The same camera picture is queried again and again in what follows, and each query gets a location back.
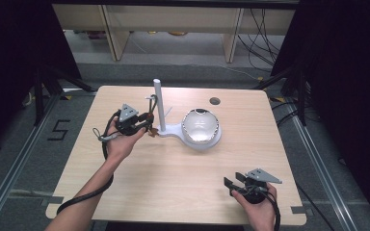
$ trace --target white base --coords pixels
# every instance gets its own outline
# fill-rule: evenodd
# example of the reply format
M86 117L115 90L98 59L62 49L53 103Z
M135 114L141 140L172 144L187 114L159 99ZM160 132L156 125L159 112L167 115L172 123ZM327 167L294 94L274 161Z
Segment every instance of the white base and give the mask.
M177 124L166 124L166 129L164 132L161 131L161 126L158 125L158 134L160 137L177 137L180 140L182 140L186 145L196 149L196 150L206 150L208 148L211 148L215 146L216 143L221 139L222 135L222 129L221 126L219 126L218 134L214 137L214 139L210 142L204 143L204 144L195 144L192 142L189 142L185 139L183 133L182 133L182 123Z

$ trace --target handheld controller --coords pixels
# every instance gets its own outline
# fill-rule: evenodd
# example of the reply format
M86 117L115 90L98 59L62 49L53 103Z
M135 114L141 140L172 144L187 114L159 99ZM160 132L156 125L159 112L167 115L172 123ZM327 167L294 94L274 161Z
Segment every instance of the handheld controller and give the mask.
M139 112L127 104L123 104L116 115L119 120L116 123L116 128L125 136L136 134L141 128L145 127L148 131L152 128L154 122L154 114L152 112L137 115Z
M266 182L281 184L280 180L260 168L248 172L246 176L236 172L236 179L244 183L245 187L235 186L232 181L224 177L224 184L229 189L230 196L232 196L232 190L235 190L251 204L258 204L266 198L268 192Z

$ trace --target black cable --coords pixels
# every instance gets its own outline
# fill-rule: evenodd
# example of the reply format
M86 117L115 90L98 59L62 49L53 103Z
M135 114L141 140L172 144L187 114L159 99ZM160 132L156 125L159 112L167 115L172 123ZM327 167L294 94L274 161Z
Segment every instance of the black cable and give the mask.
M110 127L110 124L111 122L113 121L113 118L117 116L117 113L114 113L111 118L109 119L109 121L107 122L107 126L106 126L106 129L104 131L104 134L103 134L103 137L106 137L107 136L107 132L108 132L108 129ZM103 155L104 155L104 158L107 160L107 157L108 157L108 153L107 153L107 142L103 142L102 143L102 149L103 149ZM84 201L84 200L87 200L87 199L90 199L90 198L93 198L99 194L102 194L104 193L108 188L110 188L111 184L113 183L113 179L114 179L114 175L112 175L110 177L110 180L104 185L102 186L100 189L98 190L95 190L93 192L90 192L90 193L87 193L87 194L84 194L84 195L80 195L78 197L74 197L68 201L66 201L65 203L63 203L57 210L57 215L59 213L62 212L63 209L67 208L68 206L70 205L73 205L73 204L77 204L81 201Z
M282 119L280 119L279 121L276 122L277 127L279 127L282 123L287 121L289 118L292 118L293 116L296 116L298 114L298 112L299 112L298 110L295 110L295 111L289 113L288 115L285 115Z
M295 102L285 102L285 103L280 103L278 105L276 105L275 107L272 108L272 110L280 107L280 106L283 106L283 105L287 105L287 104L296 104Z
M272 51L272 48L270 48L270 45L269 45L269 39L267 38L267 32L266 32L266 23L264 21L264 17L265 17L265 10L262 9L262 22L263 22L263 31L264 31L264 36L263 36L263 33L260 33L265 44L267 45L267 48L269 49L269 53L270 53L270 57L272 57L272 60L273 62L276 60L274 54L273 54L273 51Z
M257 47L259 47L259 48L261 48L262 50L265 50L265 51L267 51L267 52L269 52L269 54L270 54L270 56L272 57L272 60L273 60L273 62L276 60L276 57L275 57L275 54L277 55L277 53L275 53L275 52L273 52L273 50L272 50L272 48L269 46L269 44L271 45L271 46L273 46L277 51L278 51L278 49L269 41L269 39L267 38L267 32L266 32L266 23L265 23L265 10L264 9L262 9L262 21L261 21L261 23L260 23L260 26L259 26L259 24L258 24L258 22L257 22L257 20L256 20L256 18L255 18L255 16L254 16L254 13L253 13L253 10L251 9L251 16L252 16L252 18L253 18L253 20L254 20L254 23L256 24L256 27L257 27L257 31L258 31L258 34L257 34L257 36L260 34L260 36L263 38L263 40L264 40L264 42L266 43L266 45L267 45L267 48L268 49L265 49L265 48L262 48L262 47L260 47L259 45L257 45L256 44L256 46Z
M275 210L275 215L276 215L274 230L278 231L280 229L281 214L280 214L280 209L278 208L278 202L276 201L275 196L272 195L269 192L262 192L261 190L257 190L257 191L260 192L262 195L264 195L270 201L270 203L272 204L273 209Z
M157 106L158 97L157 97L156 94L152 94L151 97L154 98L154 105L152 105L152 99L149 99L149 110L148 110L148 112L152 114L152 113L154 113L155 107Z
M251 40L252 43L254 43L254 45L259 48L260 50L263 50L263 51L266 51L266 52L269 52L269 50L267 50L266 48L263 48L259 45L257 45L257 43L255 43L256 39L258 37L258 34L256 35L256 37L254 39L251 39L251 35L248 35L248 38Z
M266 40L269 42L269 44L271 46L273 46L273 48L275 48L277 51L279 51L279 49L277 47L275 47L270 41L269 39L267 38L267 31L266 31L266 23L264 21L264 16L266 14L266 9L262 9L262 17L263 17L263 29L264 29L264 37L266 38Z
M329 226L330 230L334 230L334 228L332 227L332 225L329 223L329 221L327 220L327 218L324 216L323 213L321 213L321 211L318 209L318 207L314 204L314 202L311 200L311 198L307 195L307 193L305 193L305 191L303 190L303 188L297 183L296 183L296 186L297 188L299 188L299 190L304 194L304 196L308 199L308 201L311 203L311 205L314 207L315 210L317 210L317 212L320 214L321 218L326 222L326 224Z
M251 45L251 46L247 46L246 44L245 44L245 42L242 40L242 38L238 35L238 38L239 38L239 40L242 42L242 44L245 46L245 48L250 52L250 53L252 53L253 55L255 55L257 58L259 58L260 60L262 60L262 61L264 61L264 62L266 62L267 64L269 64L269 65L273 65L274 63L272 62L272 61L269 61L268 59L266 59L264 56L262 56L262 55L260 55L259 53L257 53L256 51L254 51L254 50L252 50L251 48L252 48L252 46L253 46L253 44Z

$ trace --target hand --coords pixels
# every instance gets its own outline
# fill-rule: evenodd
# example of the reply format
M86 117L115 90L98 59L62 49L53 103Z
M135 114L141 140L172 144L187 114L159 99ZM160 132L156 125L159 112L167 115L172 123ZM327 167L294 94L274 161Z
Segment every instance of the hand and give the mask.
M110 127L107 131L107 135L116 133L118 130L116 128L116 122L118 117L114 117L110 123ZM145 128L140 129L136 134L132 136L119 135L115 139L107 142L107 160L117 161L118 164L122 162L128 155L130 155L134 144L139 140L145 133Z
M275 197L274 200L276 200L278 197L276 188L269 183L267 183L267 188L269 189L269 193ZM250 204L244 196L235 190L232 191L232 195L242 205L248 215L249 223L254 230L267 231L274 229L276 215L272 203L268 199L264 199L258 204Z

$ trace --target wooden table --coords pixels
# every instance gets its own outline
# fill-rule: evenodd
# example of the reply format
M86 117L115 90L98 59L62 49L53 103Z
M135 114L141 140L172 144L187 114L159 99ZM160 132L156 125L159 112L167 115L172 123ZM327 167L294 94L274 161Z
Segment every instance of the wooden table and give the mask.
M83 124L53 196L71 199L104 162L101 143L92 129L103 131L110 116L127 103L140 114L148 110L146 87L102 87ZM205 224L248 224L246 214L229 196L224 177L236 184L235 172L258 167L282 184L277 188L281 225L303 225L305 214L272 110L264 91L183 89L162 87L167 124L182 120L188 111L213 112L223 133L214 147L196 151L177 138L145 135L115 173L93 219ZM217 97L219 105L209 100ZM159 124L157 110L154 126ZM59 204L46 214L56 216Z

